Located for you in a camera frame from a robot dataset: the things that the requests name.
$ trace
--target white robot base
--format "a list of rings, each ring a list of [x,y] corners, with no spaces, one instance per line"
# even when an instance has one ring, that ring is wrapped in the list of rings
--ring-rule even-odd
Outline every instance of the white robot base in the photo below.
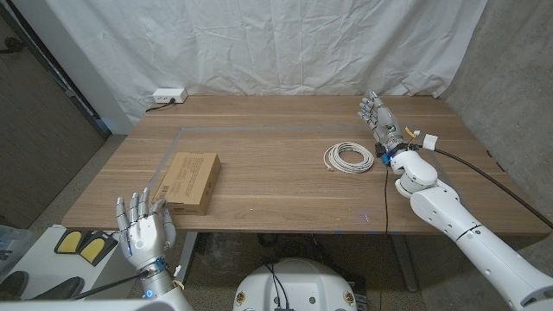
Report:
[[[287,258],[272,266],[268,264],[268,267],[261,266],[240,283],[232,310],[272,311],[288,308],[357,311],[352,288],[343,277],[322,263],[303,258]],[[273,280],[270,268],[278,280]]]

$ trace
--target cardboard box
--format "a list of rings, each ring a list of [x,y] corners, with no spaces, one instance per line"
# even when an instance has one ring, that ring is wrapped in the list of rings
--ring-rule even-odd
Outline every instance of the cardboard box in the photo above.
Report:
[[[205,215],[221,162],[215,153],[177,152],[152,201],[167,201],[173,215]]]

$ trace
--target robot finger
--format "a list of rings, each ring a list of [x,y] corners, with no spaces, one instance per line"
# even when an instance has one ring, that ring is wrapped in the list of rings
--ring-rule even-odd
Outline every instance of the robot finger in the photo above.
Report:
[[[138,202],[138,217],[148,216],[148,196],[149,189],[146,187],[140,195],[140,201]]]
[[[131,223],[138,220],[138,201],[140,198],[138,198],[137,193],[132,194],[132,199],[130,199],[130,206],[129,206],[129,221]]]
[[[165,207],[166,200],[158,200],[149,210],[149,214],[158,214]]]
[[[127,219],[127,215],[124,213],[124,199],[121,197],[118,198],[118,203],[115,205],[115,214],[118,220],[119,230],[123,231],[129,228],[129,219]]]
[[[176,239],[176,229],[168,209],[163,211],[163,229],[165,230],[165,245],[173,247]]]

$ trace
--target blue connector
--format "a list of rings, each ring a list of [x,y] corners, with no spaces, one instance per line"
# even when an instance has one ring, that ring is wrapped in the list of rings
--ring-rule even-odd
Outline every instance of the blue connector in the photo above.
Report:
[[[390,166],[390,160],[388,159],[388,155],[382,155],[382,163],[385,166]]]

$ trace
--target wooden table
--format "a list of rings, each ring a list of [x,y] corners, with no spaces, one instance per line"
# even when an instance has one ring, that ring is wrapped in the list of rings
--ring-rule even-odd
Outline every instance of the wooden table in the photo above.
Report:
[[[437,148],[471,162],[521,194],[461,120],[439,99],[383,96],[402,125],[438,135]],[[69,210],[66,227],[117,227],[115,202],[149,184],[180,128],[173,152],[217,152],[222,169],[206,216],[173,216],[193,232],[385,232],[385,167],[378,160],[361,175],[329,172],[322,163],[335,143],[374,150],[357,116],[361,97],[190,97],[183,105],[147,113]],[[550,228],[470,168],[427,150],[467,209],[498,234],[544,235]],[[347,155],[356,159],[356,155]],[[389,232],[439,234],[420,220],[388,180]]]

